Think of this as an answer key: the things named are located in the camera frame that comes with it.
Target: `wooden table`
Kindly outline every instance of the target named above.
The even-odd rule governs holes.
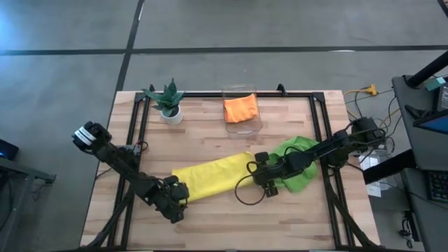
[[[343,129],[349,120],[342,92],[322,92],[333,132]],[[115,145],[125,144],[134,94],[118,92],[116,95],[108,127]],[[222,99],[185,98],[181,102],[183,121],[177,126],[165,124],[159,111],[151,108],[145,135],[149,148],[142,153],[140,170],[165,177],[172,169],[242,151],[269,152],[297,135],[315,138],[308,99],[258,98],[258,103],[264,127],[256,140],[228,138]],[[141,110],[134,139],[139,132]],[[318,114],[321,131],[325,132],[319,107]],[[100,164],[98,172],[108,168],[107,164]],[[318,170],[317,178],[302,192],[291,194],[281,189],[276,197],[255,206],[239,203],[233,191],[191,202],[185,210],[185,219],[174,225],[154,207],[136,198],[128,249],[333,249],[326,195]],[[341,173],[350,214],[366,235],[379,244],[363,175],[348,166]],[[109,219],[117,183],[118,174],[113,170],[95,182],[81,245],[92,241]],[[249,202],[255,201],[261,196],[261,189],[248,186],[241,188],[239,194]],[[340,216],[338,222],[345,240]],[[122,226],[119,225],[117,241],[120,241]]]

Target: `yellow cloth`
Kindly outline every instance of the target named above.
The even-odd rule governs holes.
[[[257,117],[258,105],[255,95],[224,100],[224,116],[227,123],[239,123]]]
[[[190,193],[188,201],[191,202],[233,190],[242,177],[249,175],[246,165],[250,161],[255,161],[254,156],[244,152],[205,164],[174,169],[172,173],[180,182],[187,184]],[[240,183],[240,186],[251,183],[253,179],[247,178]]]

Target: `gray floor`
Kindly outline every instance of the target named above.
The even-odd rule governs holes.
[[[0,50],[125,48],[136,5],[137,0],[3,0]],[[447,22],[436,0],[147,0],[135,48],[438,45],[448,39]],[[160,89],[175,77],[184,90],[219,90],[232,83],[272,90],[283,83],[290,90],[344,91],[376,84],[382,92],[391,89],[392,77],[413,74],[441,53],[133,55],[123,89],[150,83]],[[37,202],[29,196],[12,251],[77,247],[97,161],[76,149],[70,135],[87,120],[107,123],[122,61],[122,55],[0,57],[0,139],[21,147],[19,162],[57,174]],[[392,98],[387,92],[359,106],[364,116],[384,118]],[[348,106],[356,111],[353,102]],[[394,154],[410,147],[403,130],[398,123]],[[373,199],[372,208],[381,243],[404,249],[396,232],[407,203],[396,197]]]

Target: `black metal frame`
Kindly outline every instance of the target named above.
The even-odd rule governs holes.
[[[323,117],[323,124],[325,126],[325,134],[327,137],[332,135],[331,127],[330,127],[330,119],[328,117],[328,111],[326,107],[325,96],[322,92],[291,92],[288,93],[282,84],[279,84],[277,91],[272,92],[258,92],[258,97],[294,97],[294,98],[307,98],[309,100],[310,110],[311,110],[311,118],[313,120],[314,132],[316,135],[317,141],[322,141],[323,137],[321,135],[321,128],[319,125],[319,117],[316,109],[316,102],[318,102],[321,106],[321,113]],[[184,97],[222,97],[220,92],[185,92]],[[139,103],[144,102],[143,115],[141,120],[140,132],[139,132],[139,140],[144,141],[144,132],[146,128],[146,121],[148,119],[148,111],[149,111],[149,97],[145,97],[143,93],[137,92],[134,97],[134,105],[132,108],[132,115],[129,124],[129,131],[127,135],[126,144],[132,144],[133,136],[134,136],[134,128],[137,121],[137,113],[139,110]],[[344,194],[344,186],[342,184],[342,177],[340,171],[338,169],[335,170],[335,183],[337,188],[337,195],[333,191],[333,187],[330,182],[330,177],[328,174],[328,166],[325,158],[321,158],[321,169],[323,176],[323,184],[325,187],[325,196],[327,198],[328,212],[330,217],[330,223],[332,227],[332,236],[333,241],[335,243],[335,249],[343,249],[345,251],[383,251],[383,252],[406,252],[403,250],[391,250],[387,248],[369,248],[369,247],[359,247],[355,245],[354,241],[354,233],[351,227],[355,228],[358,232],[359,227],[354,227],[356,224],[353,220],[345,220],[344,228],[347,237],[348,245],[342,245],[339,225],[337,222],[337,215],[335,210],[335,205],[338,209],[343,208],[346,212],[345,215],[348,214],[347,209],[347,201]],[[117,193],[115,196],[115,206],[114,212],[111,219],[108,221],[104,229],[100,232],[103,236],[102,240],[100,239],[95,244],[95,247],[81,247],[77,251],[123,251],[127,249],[127,242],[129,238],[130,225],[132,220],[132,210],[134,205],[134,193],[130,188],[126,192],[126,196],[123,197],[125,189],[125,180],[120,177],[118,182]],[[123,225],[122,237],[120,241],[120,245],[116,245],[116,231],[120,214],[126,209],[125,220]],[[99,247],[104,242],[106,236],[108,236],[107,245],[105,247]]]

